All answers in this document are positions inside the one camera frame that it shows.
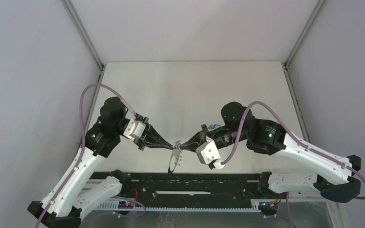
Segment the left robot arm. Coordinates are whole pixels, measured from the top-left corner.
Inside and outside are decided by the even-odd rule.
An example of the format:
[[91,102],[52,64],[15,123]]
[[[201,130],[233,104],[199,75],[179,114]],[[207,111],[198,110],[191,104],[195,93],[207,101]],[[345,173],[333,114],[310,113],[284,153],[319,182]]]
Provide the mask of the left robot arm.
[[115,170],[98,185],[81,194],[81,190],[95,170],[105,161],[124,137],[138,149],[161,148],[172,150],[148,122],[147,117],[134,114],[126,117],[128,108],[119,97],[105,100],[100,116],[84,137],[75,159],[54,189],[41,201],[29,204],[28,212],[47,228],[77,228],[84,218],[107,199],[125,198],[131,192],[129,176]]

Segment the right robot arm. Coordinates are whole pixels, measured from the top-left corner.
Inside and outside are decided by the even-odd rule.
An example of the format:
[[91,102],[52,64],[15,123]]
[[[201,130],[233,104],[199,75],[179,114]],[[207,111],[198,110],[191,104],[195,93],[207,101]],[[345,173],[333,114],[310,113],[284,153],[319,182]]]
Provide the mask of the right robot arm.
[[355,178],[355,172],[361,168],[360,157],[326,152],[275,121],[255,118],[251,110],[238,102],[226,104],[221,116],[223,126],[209,130],[202,125],[179,148],[196,153],[202,164],[220,170],[224,163],[219,150],[245,141],[251,151],[286,158],[306,167],[302,173],[261,173],[257,191],[265,199],[286,192],[316,192],[327,200],[347,203],[360,194],[361,182]]

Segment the key with blue tag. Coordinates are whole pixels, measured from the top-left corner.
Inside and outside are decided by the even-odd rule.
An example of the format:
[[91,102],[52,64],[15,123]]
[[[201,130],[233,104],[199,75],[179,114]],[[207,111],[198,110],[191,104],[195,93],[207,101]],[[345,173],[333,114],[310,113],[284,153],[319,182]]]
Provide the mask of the key with blue tag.
[[220,127],[221,127],[221,125],[219,125],[219,124],[210,124],[208,126],[208,129],[209,130],[214,130],[214,129],[217,129],[217,128],[220,128]]

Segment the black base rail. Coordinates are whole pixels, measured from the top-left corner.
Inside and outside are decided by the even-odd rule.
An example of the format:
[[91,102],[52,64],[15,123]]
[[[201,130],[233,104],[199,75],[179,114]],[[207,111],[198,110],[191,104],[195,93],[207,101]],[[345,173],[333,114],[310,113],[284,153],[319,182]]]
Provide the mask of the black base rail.
[[129,172],[119,195],[137,199],[147,209],[254,209],[256,200],[284,193],[260,190],[260,174]]

